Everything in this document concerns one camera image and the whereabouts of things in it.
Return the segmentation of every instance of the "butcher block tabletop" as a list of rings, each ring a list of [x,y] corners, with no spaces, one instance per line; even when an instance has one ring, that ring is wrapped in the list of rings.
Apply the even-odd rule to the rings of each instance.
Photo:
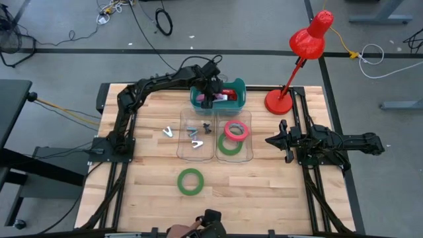
[[[113,129],[118,112],[116,96],[125,86],[110,85],[99,137],[107,136]],[[314,123],[330,128],[322,88],[304,88]],[[191,225],[210,208],[222,213],[221,222],[228,233],[267,234],[269,229],[274,229],[276,234],[312,234],[301,166],[296,161],[285,163],[285,152],[264,141],[279,133],[281,119],[287,120],[288,127],[294,126],[293,114],[292,111],[282,116],[269,113],[264,106],[266,93],[247,92],[243,110],[252,115],[254,157],[249,162],[235,164],[220,163],[216,158],[203,163],[179,159],[176,151],[180,111],[191,108],[190,93],[174,90],[151,93],[137,114],[134,159],[128,168],[118,231],[150,232],[152,227],[158,227],[159,232],[166,232],[174,224]],[[162,132],[167,126],[172,128],[173,138]],[[183,195],[176,185],[178,175],[187,168],[198,169],[204,176],[204,187],[195,196]],[[330,165],[320,169],[328,204],[347,228],[355,230],[342,171]],[[76,227],[87,222],[104,199],[109,171],[110,163],[103,163],[88,177]],[[195,186],[196,178],[186,177],[184,185]],[[108,210],[107,227],[112,223],[115,199]],[[319,229],[323,230],[316,200],[315,205]]]

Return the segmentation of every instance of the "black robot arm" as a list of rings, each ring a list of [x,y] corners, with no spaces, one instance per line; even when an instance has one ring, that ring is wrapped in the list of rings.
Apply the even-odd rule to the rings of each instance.
[[[133,128],[128,129],[128,123],[150,93],[176,86],[195,87],[205,95],[201,107],[212,108],[213,94],[222,92],[223,82],[217,77],[219,73],[217,62],[210,60],[203,67],[181,67],[176,73],[141,79],[133,85],[128,85],[118,94],[118,115],[113,130],[107,135],[113,153],[123,155],[133,149]]]
[[[291,147],[296,148],[298,163],[301,165],[342,165],[344,170],[350,168],[344,158],[344,151],[361,151],[366,154],[380,155],[385,151],[381,139],[375,133],[362,135],[340,135],[326,126],[316,125],[311,121],[307,134],[301,134],[299,127],[288,127],[286,120],[279,124],[280,133],[266,142],[286,151],[285,161],[294,159]]]

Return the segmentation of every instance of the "lamp base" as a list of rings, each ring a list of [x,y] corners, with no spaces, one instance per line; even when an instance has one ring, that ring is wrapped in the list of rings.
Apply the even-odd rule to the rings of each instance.
[[[276,115],[285,114],[292,108],[291,95],[287,93],[280,100],[280,93],[281,91],[279,89],[272,90],[266,95],[266,98],[264,99],[264,105],[266,105],[267,110]]]

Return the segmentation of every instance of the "red desk lamp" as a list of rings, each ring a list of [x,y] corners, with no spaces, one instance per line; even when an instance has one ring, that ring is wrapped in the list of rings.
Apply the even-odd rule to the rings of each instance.
[[[297,31],[291,39],[289,39],[289,46],[291,46],[292,51],[299,56],[295,63],[297,66],[293,70],[288,83],[284,85],[282,89],[270,91],[266,95],[264,104],[269,112],[281,115],[291,110],[292,98],[290,95],[287,96],[289,86],[299,68],[303,67],[307,60],[315,60],[322,56],[323,50],[325,49],[325,39],[323,36],[332,22],[332,13],[323,10],[316,15],[308,28]]]

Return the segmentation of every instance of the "pink tape roll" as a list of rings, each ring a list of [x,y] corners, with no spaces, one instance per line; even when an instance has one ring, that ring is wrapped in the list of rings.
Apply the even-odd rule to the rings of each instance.
[[[230,130],[230,127],[231,127],[232,124],[238,124],[241,127],[243,127],[244,133],[242,135],[233,134]],[[247,126],[244,123],[242,123],[238,120],[231,120],[231,121],[226,122],[225,135],[228,139],[233,140],[233,141],[245,141],[245,138],[247,138],[247,136],[249,135],[249,129],[247,128]]]

